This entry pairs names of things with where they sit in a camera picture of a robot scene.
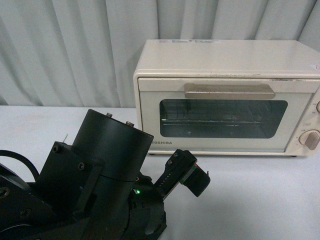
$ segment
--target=oven window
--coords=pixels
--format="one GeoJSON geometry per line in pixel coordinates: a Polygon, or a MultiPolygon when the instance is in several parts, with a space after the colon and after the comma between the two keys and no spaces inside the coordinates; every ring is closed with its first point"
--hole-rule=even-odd
{"type": "Polygon", "coordinates": [[[167,138],[269,139],[287,106],[284,100],[164,99],[160,133],[167,138]]]}

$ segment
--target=cream toaster oven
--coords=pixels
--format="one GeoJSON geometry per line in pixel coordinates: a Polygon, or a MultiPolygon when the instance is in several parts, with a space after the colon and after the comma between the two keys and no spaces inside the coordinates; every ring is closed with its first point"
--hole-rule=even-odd
{"type": "Polygon", "coordinates": [[[133,76],[151,154],[312,155],[320,53],[289,40],[147,40],[133,76]]]}

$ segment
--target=oven knob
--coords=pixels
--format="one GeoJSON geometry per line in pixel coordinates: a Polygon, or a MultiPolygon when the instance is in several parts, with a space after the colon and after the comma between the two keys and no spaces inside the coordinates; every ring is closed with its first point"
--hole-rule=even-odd
{"type": "Polygon", "coordinates": [[[306,131],[299,137],[299,142],[310,150],[315,150],[320,142],[320,132],[317,130],[306,131]]]}

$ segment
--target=white curtain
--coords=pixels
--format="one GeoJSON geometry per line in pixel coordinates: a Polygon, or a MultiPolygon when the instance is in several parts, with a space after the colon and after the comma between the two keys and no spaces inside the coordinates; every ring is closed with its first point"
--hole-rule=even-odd
{"type": "Polygon", "coordinates": [[[147,39],[298,40],[317,0],[0,0],[0,105],[135,106],[147,39]]]}

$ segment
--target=green led light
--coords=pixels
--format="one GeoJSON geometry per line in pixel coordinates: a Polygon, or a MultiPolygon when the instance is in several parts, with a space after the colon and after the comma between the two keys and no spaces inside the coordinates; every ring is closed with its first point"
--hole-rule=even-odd
{"type": "Polygon", "coordinates": [[[140,194],[140,190],[139,189],[133,189],[135,194],[140,194]]]}

